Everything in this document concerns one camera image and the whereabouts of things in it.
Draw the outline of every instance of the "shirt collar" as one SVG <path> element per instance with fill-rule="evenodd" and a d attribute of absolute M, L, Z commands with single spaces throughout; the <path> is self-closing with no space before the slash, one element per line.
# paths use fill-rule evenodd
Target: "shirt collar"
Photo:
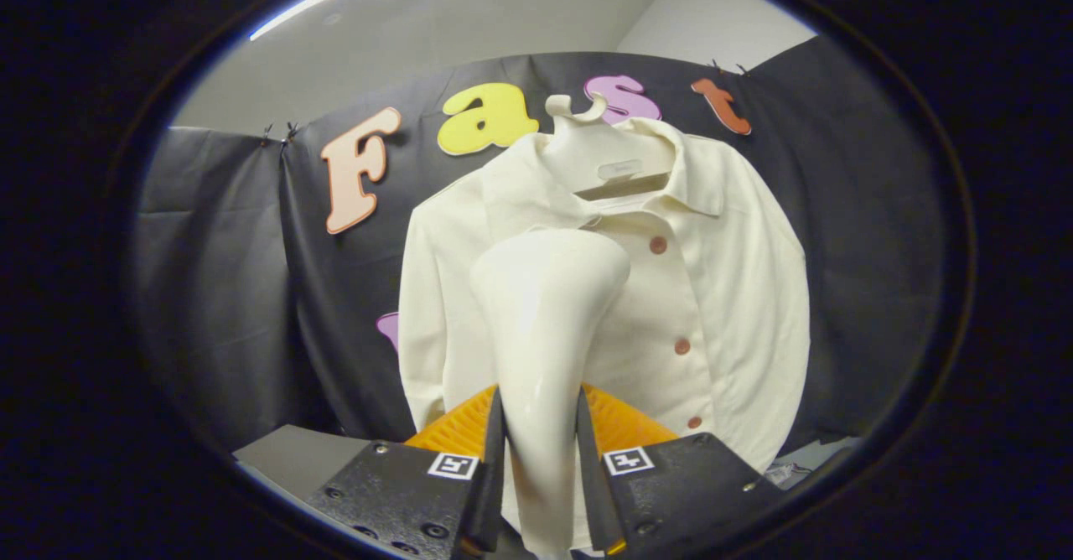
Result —
<path fill-rule="evenodd" d="M 662 136 L 674 145 L 675 160 L 661 194 L 695 212 L 717 217 L 723 209 L 724 175 L 717 156 L 699 156 L 686 136 L 664 121 L 632 117 L 615 128 L 638 135 Z M 578 229 L 600 220 L 600 209 L 570 193 L 552 177 L 540 150 L 552 135 L 532 132 L 482 167 L 482 189 L 494 239 L 506 239 L 532 227 Z"/>

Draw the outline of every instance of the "white cloth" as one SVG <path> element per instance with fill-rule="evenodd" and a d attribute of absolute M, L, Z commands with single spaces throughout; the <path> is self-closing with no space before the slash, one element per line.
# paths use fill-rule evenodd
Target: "white cloth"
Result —
<path fill-rule="evenodd" d="M 648 118 L 616 128 L 674 146 L 667 186 L 640 197 L 640 207 L 623 211 L 621 202 L 568 192 L 542 163 L 550 136 L 533 132 L 414 209 L 399 299 L 399 371 L 414 423 L 424 428 L 497 381 L 468 283 L 479 255 L 530 229 L 586 227 L 624 248 L 631 274 L 596 331 L 584 381 L 678 434 L 719 437 L 763 473 L 785 441 L 805 382 L 800 242 L 730 145 Z M 657 236 L 665 239 L 661 253 Z M 510 467 L 503 516 L 518 528 Z M 575 496 L 577 548 L 590 545 L 579 475 Z"/>

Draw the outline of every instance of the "black backdrop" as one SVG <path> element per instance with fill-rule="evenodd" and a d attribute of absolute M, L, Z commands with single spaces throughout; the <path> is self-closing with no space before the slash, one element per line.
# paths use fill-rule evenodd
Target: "black backdrop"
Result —
<path fill-rule="evenodd" d="M 143 105 L 158 82 L 189 82 L 205 63 L 189 51 L 222 48 L 202 42 L 221 21 L 253 25 L 289 0 L 4 1 L 16 14 L 8 98 L 31 113 L 8 132 L 21 150 L 5 181 L 16 202 L 5 232 L 18 239 L 9 266 L 27 274 L 12 280 L 27 293 L 4 362 L 18 418 L 3 454 L 17 504 L 5 545 L 13 557 L 328 557 L 269 519 L 286 513 L 263 513 L 269 500 L 221 471 L 148 387 L 115 289 L 118 216 L 138 173 L 112 171 L 108 156 L 149 154 L 155 139 L 128 124 L 167 123 L 166 106 Z M 1068 500 L 1048 475 L 1064 454 L 1058 368 L 1070 351 L 1053 32 L 1065 1 L 815 1 L 873 40 L 946 124 L 973 189 L 978 301 L 962 360 L 900 444 L 747 555 L 1061 555 Z M 176 63 L 186 74 L 168 78 Z"/>
<path fill-rule="evenodd" d="M 398 310 L 410 211 L 502 151 L 440 151 L 436 133 L 449 118 L 442 102 L 475 84 L 514 84 L 550 131 L 548 94 L 572 94 L 582 109 L 586 79 L 617 74 L 644 84 L 664 121 L 738 148 L 802 240 L 812 345 L 785 452 L 864 434 L 932 342 L 944 280 L 958 277 L 944 270 L 965 269 L 957 235 L 965 217 L 942 209 L 941 182 L 952 173 L 912 128 L 910 106 L 824 36 L 747 75 L 615 53 L 469 63 L 363 94 L 303 126 L 282 148 L 172 129 L 143 187 L 132 259 L 147 358 L 160 383 L 229 448 L 282 424 L 324 428 L 332 417 L 353 437 L 412 436 L 395 350 L 376 327 Z M 730 91 L 750 135 L 720 124 L 690 89 L 701 78 Z M 322 147 L 384 106 L 400 110 L 402 126 L 385 137 L 386 174 L 364 185 L 377 194 L 376 212 L 328 235 Z M 291 337 L 289 282 L 299 334 Z"/>

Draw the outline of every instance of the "brown button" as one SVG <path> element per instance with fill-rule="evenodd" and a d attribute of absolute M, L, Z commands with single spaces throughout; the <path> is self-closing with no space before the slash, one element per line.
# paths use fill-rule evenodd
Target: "brown button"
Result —
<path fill-rule="evenodd" d="M 652 254 L 663 254 L 667 251 L 667 240 L 663 236 L 655 236 L 652 241 L 648 242 L 648 250 L 652 251 Z"/>

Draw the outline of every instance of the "screw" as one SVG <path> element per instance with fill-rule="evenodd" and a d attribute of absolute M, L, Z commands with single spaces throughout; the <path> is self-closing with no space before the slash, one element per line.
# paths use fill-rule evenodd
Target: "screw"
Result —
<path fill-rule="evenodd" d="M 402 549 L 402 551 L 409 551 L 410 554 L 413 554 L 414 556 L 417 556 L 418 554 L 421 554 L 420 551 L 417 551 L 417 548 L 414 547 L 413 545 L 407 545 L 407 544 L 405 544 L 405 543 L 402 543 L 400 541 L 393 541 L 392 545 L 394 547 Z"/>
<path fill-rule="evenodd" d="M 421 530 L 428 536 L 432 539 L 444 539 L 447 536 L 449 531 L 439 525 L 433 525 L 432 522 L 426 524 Z"/>
<path fill-rule="evenodd" d="M 374 533 L 372 531 L 372 529 L 365 529 L 365 527 L 363 527 L 361 525 L 354 525 L 354 530 L 356 530 L 357 532 L 362 533 L 363 535 L 365 535 L 367 537 L 380 539 L 380 537 L 377 536 L 377 533 Z"/>

